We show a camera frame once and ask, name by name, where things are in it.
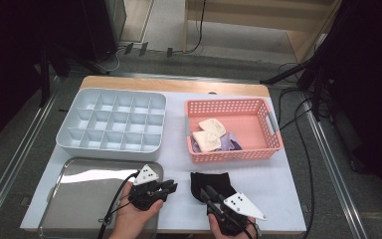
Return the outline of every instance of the pink plastic basket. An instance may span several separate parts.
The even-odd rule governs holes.
[[[267,159],[284,147],[273,113],[263,98],[197,100],[185,102],[188,150],[194,162]],[[198,122],[216,119],[231,131],[243,150],[194,152],[191,132],[200,131]]]

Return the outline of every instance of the wooden desk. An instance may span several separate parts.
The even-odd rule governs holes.
[[[209,233],[205,205],[190,193],[190,172],[229,172],[233,186],[245,191],[249,198],[268,215],[261,224],[265,234],[296,234],[305,230],[299,201],[284,149],[267,160],[194,164],[186,149],[184,99],[232,98],[233,95],[269,98],[262,85],[208,83],[196,81],[141,78],[86,77],[84,88],[111,88],[135,91],[164,92],[167,101],[161,154],[156,161],[163,166],[164,178],[178,183],[160,211],[159,233]],[[219,95],[208,95],[215,92]],[[21,224],[25,230],[37,230],[47,207],[47,196],[65,162],[73,156],[56,145],[36,188],[32,202]]]
[[[201,20],[203,2],[185,1],[183,51],[187,50],[187,21]],[[286,30],[301,63],[321,34],[328,32],[339,4],[340,0],[207,0],[203,22]]]

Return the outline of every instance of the hand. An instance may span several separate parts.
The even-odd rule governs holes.
[[[128,194],[131,190],[132,183],[126,182],[120,196],[120,206],[129,203]],[[141,211],[128,204],[125,207],[116,211],[116,223],[114,224],[113,232],[110,239],[133,239],[136,238],[141,230],[144,228],[145,223],[156,213],[159,212],[163,205],[163,200],[157,200],[151,205],[147,211]]]
[[[240,234],[234,236],[225,236],[222,234],[219,228],[219,224],[216,220],[215,215],[209,213],[209,223],[210,223],[210,230],[212,230],[213,235],[215,236],[216,239],[249,239],[247,234],[245,232],[241,232]],[[256,223],[256,219],[249,217],[248,218],[252,223]],[[257,239],[257,232],[256,229],[254,228],[253,225],[249,224],[247,226],[247,231],[250,233],[251,237],[254,239]]]

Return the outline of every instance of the black fabric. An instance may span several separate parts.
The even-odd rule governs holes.
[[[207,186],[213,187],[219,194],[222,194],[224,197],[230,197],[237,193],[237,191],[231,185],[231,180],[229,179],[228,172],[221,174],[191,172],[191,193],[197,200],[203,202],[203,200],[200,198],[200,192],[202,188],[206,190]]]

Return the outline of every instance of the person's right hand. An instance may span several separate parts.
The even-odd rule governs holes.
[[[247,234],[245,234],[244,232],[241,232],[240,234],[238,234],[234,237],[223,235],[222,232],[220,231],[219,224],[216,220],[215,215],[209,213],[208,217],[209,217],[209,223],[210,223],[210,230],[212,230],[213,235],[215,236],[216,239],[249,239]],[[255,218],[249,217],[248,219],[252,223],[256,223]],[[256,232],[256,229],[254,228],[254,226],[249,224],[246,229],[250,233],[252,238],[257,239],[257,232]]]

